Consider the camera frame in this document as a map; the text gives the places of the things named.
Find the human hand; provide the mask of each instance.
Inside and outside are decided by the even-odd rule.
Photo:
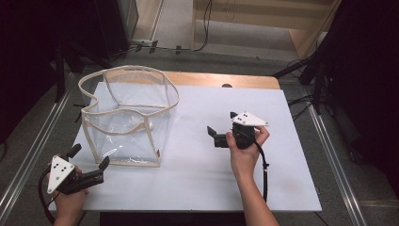
[[[256,126],[255,128],[259,130],[255,131],[256,142],[262,146],[270,134],[263,126]],[[226,139],[231,151],[231,169],[235,179],[237,182],[253,180],[253,171],[259,157],[258,147],[251,144],[244,150],[239,149],[231,132],[226,134]]]
[[[78,174],[82,173],[78,167],[75,167],[75,170]],[[53,192],[52,197],[56,203],[56,222],[54,225],[76,225],[81,216],[87,194],[87,189],[71,195],[65,195],[59,191]]]

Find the wooden table edge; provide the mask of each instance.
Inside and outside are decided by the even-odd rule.
[[[233,88],[280,89],[278,79],[273,76],[224,73],[164,73],[175,85],[222,87],[225,84],[229,84]]]

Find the forearm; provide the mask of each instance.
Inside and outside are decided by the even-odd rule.
[[[247,226],[279,225],[252,178],[238,179],[237,184],[243,201]]]

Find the white tabletop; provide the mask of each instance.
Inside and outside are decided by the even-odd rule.
[[[282,90],[178,86],[180,102],[160,168],[109,166],[104,183],[91,187],[85,210],[241,211],[228,149],[214,147],[207,134],[231,129],[230,112],[248,111],[267,121],[263,145],[268,168],[268,200],[273,211],[320,211],[309,168]],[[97,91],[104,90],[102,84]],[[81,129],[82,151],[71,162],[83,172],[98,168]],[[255,181],[263,190],[262,159]]]

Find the transparent plastic bag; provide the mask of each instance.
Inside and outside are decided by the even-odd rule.
[[[98,76],[103,81],[97,84]],[[79,88],[86,102],[82,126],[97,163],[109,156],[115,165],[160,167],[179,103],[178,90],[163,72],[123,66],[89,74]]]

